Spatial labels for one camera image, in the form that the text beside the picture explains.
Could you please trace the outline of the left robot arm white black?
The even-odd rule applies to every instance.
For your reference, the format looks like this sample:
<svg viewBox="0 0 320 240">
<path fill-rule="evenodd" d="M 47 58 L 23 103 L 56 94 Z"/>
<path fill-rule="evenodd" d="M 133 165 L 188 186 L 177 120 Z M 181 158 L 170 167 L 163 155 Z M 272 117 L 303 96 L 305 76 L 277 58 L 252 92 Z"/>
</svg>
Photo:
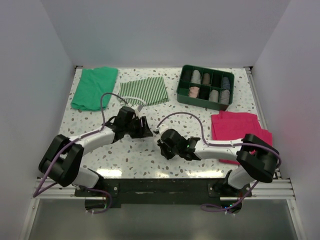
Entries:
<svg viewBox="0 0 320 240">
<path fill-rule="evenodd" d="M 83 186 L 92 196 L 99 196 L 104 190 L 103 177 L 81 167 L 82 158 L 100 147 L 118 142 L 126 135 L 132 139 L 142 139 L 152 137 L 153 133 L 145 116 L 139 116 L 136 109 L 123 106 L 116 116 L 96 130 L 70 137 L 56 135 L 38 169 L 62 187 Z"/>
</svg>

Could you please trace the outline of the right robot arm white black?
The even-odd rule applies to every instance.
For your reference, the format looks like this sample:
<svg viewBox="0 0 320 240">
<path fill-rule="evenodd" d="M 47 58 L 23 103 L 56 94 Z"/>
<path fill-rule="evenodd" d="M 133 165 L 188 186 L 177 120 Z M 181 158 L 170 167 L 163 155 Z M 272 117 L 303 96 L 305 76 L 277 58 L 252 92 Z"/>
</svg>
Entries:
<svg viewBox="0 0 320 240">
<path fill-rule="evenodd" d="M 205 142 L 199 137 L 185 138 L 172 128 L 155 132 L 156 144 L 167 160 L 179 156 L 186 161 L 219 159 L 240 164 L 225 177 L 223 192 L 235 196 L 245 185 L 259 181 L 271 183 L 281 163 L 279 152 L 254 134 L 235 140 Z"/>
</svg>

